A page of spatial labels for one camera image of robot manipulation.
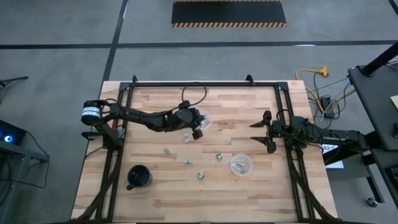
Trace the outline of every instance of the gray floor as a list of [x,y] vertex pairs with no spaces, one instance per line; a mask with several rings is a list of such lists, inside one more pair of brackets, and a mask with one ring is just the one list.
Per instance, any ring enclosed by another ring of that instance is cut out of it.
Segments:
[[[110,43],[122,0],[2,0],[1,44]],[[205,42],[280,40],[398,39],[398,17],[387,0],[283,0],[286,29],[173,29],[171,0],[130,0],[119,42]],[[330,76],[318,86],[347,76],[387,45],[329,47],[220,47],[118,49],[110,80],[257,80],[294,79],[299,68],[328,66]],[[29,130],[51,155],[45,189],[21,186],[13,223],[49,223],[69,218],[87,142],[80,136],[85,100],[96,99],[108,49],[0,50],[0,78],[28,75],[1,92],[0,119]],[[311,73],[302,73],[313,88]],[[347,81],[323,89],[332,96]],[[372,131],[356,94],[332,128]],[[27,181],[42,183],[45,167],[31,169]],[[370,208],[366,179],[330,179],[339,217],[344,220],[395,223],[398,210],[376,169],[385,204]]]

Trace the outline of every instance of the black and orange striped mat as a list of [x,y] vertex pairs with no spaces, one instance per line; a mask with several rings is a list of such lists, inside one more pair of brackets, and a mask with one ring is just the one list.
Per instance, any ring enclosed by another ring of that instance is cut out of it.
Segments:
[[279,0],[175,0],[172,27],[286,27]]

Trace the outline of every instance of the blue light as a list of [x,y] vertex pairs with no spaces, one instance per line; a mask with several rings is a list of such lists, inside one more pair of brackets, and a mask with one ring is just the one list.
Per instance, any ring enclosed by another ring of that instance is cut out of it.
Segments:
[[7,142],[7,143],[10,143],[10,142],[12,142],[12,137],[11,136],[6,136],[6,137],[4,137],[4,141]]

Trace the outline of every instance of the wooden table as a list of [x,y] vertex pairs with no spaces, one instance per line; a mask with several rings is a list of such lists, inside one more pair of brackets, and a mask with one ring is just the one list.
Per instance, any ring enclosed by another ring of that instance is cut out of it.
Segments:
[[[105,82],[100,98],[116,99],[119,84]],[[295,115],[311,118],[303,81],[289,81],[289,89]],[[131,107],[146,112],[168,110],[181,102],[181,92],[182,88],[178,87],[134,88]],[[203,94],[203,88],[189,88],[184,97],[194,103]],[[140,124],[128,124],[113,221],[297,221],[283,141],[275,139],[276,152],[267,154],[264,145],[249,138],[265,136],[266,128],[249,128],[261,120],[265,110],[271,110],[275,118],[274,89],[210,87],[206,99],[197,106],[209,114],[213,123],[203,129],[201,139],[187,144],[183,139],[185,133],[191,134],[190,129],[155,133]],[[87,153],[100,146],[101,140],[90,142]],[[164,153],[165,146],[170,154]],[[222,161],[217,161],[218,153],[223,155]],[[231,158],[239,153],[247,154],[254,163],[254,170],[246,177],[233,174],[229,167]],[[106,150],[99,150],[86,159],[72,218],[82,214],[98,193],[105,157]],[[192,164],[184,164],[185,159]],[[328,212],[336,216],[319,148],[305,149],[304,160],[311,190]],[[127,172],[136,164],[147,166],[154,179],[146,189],[127,191]],[[205,174],[204,180],[197,179],[198,172]],[[104,211],[108,210],[107,199]]]

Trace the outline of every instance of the small plastic bowl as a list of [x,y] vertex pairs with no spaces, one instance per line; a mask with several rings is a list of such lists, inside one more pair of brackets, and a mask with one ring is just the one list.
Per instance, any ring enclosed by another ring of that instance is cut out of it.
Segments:
[[231,159],[231,170],[238,176],[247,176],[253,170],[253,161],[248,155],[235,155]]

